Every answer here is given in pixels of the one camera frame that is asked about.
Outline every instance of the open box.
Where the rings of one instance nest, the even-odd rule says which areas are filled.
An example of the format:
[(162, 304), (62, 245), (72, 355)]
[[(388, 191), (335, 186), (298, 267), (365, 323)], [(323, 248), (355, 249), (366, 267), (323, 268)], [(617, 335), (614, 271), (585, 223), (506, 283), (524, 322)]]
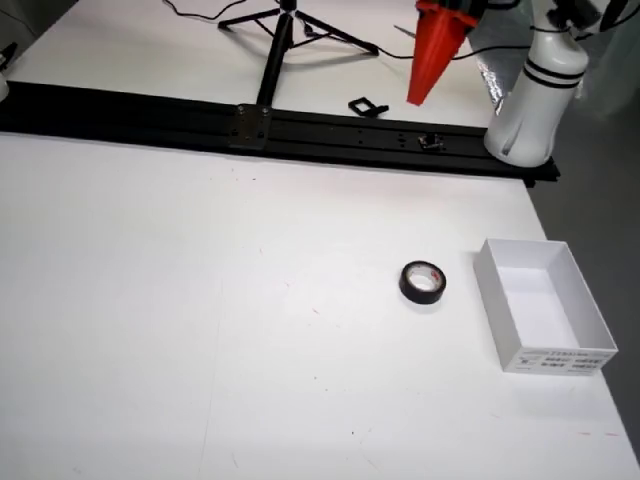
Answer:
[(489, 239), (475, 272), (505, 371), (591, 375), (618, 351), (566, 243)]

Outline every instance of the orange cone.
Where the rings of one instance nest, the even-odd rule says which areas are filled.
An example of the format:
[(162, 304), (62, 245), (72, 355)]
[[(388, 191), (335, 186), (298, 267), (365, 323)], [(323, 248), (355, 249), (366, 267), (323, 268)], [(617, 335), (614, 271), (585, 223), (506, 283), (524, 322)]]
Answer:
[(407, 101), (422, 105), (478, 19), (424, 0), (417, 7), (421, 13)]

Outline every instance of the white surface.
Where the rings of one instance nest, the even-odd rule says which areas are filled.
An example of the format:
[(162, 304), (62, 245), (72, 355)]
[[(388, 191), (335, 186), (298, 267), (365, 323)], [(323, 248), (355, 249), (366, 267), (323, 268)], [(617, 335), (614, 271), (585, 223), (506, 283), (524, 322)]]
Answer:
[(522, 343), (578, 348), (569, 319), (546, 269), (498, 268)]
[[(411, 49), (410, 2), (347, 5), (305, 9)], [(13, 78), (252, 101), (260, 62), (225, 38), (82, 0)], [(408, 65), (376, 62), (298, 68), (276, 106), (486, 124), (473, 64), (421, 110)], [(2, 135), (0, 477), (638, 478), (601, 376), (500, 370), (490, 236), (544, 238), (521, 183)], [(416, 259), (447, 273), (434, 307), (397, 287)]]
[(568, 246), (550, 262), (548, 272), (580, 347), (617, 352), (618, 347)]

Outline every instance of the black tripod stand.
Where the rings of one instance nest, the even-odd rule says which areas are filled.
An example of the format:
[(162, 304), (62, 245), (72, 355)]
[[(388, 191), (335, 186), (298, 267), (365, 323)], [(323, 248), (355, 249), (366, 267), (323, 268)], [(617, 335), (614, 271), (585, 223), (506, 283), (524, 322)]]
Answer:
[[(297, 10), (297, 0), (280, 0), (280, 8), (274, 8), (273, 10), (267, 10), (266, 12), (258, 12), (252, 15), (245, 15), (244, 17), (238, 17), (231, 20), (225, 20), (218, 24), (218, 28), (229, 30), (231, 25), (238, 25), (245, 22), (256, 22), (263, 30), (273, 37), (271, 42), (271, 50), (269, 51), (269, 58), (267, 59), (267, 65), (264, 69), (264, 75), (262, 77), (262, 83), (260, 84), (260, 92), (258, 93), (258, 105), (264, 105), (270, 107), (273, 103), (273, 96), (276, 92), (276, 85), (278, 84), (278, 77), (280, 76), (280, 69), (282, 68), (282, 62), (287, 50), (292, 48), (307, 45), (316, 40), (320, 40), (326, 37), (335, 37), (342, 40), (345, 43), (350, 43), (357, 47), (366, 50), (372, 55), (378, 55), (379, 50), (375, 45), (364, 42), (357, 39), (348, 33), (342, 32), (331, 25), (328, 25), (316, 18), (307, 15), (304, 12)], [(280, 16), (278, 19), (278, 26), (275, 33), (271, 32), (266, 26), (262, 24), (260, 20), (269, 17)], [(305, 25), (312, 25), (314, 27), (324, 30), (325, 34), (315, 35), (308, 40), (294, 44), (293, 43), (293, 23), (294, 16), (301, 19)]]

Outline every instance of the black electrical tape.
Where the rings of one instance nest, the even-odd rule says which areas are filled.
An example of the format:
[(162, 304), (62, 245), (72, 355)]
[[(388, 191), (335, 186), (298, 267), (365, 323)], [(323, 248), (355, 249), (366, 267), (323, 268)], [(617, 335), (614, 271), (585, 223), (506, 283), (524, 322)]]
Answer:
[[(417, 285), (412, 280), (414, 276), (429, 277), (433, 287)], [(411, 262), (402, 269), (400, 291), (414, 303), (420, 305), (434, 304), (440, 300), (445, 288), (447, 288), (447, 277), (442, 270), (432, 263)]]

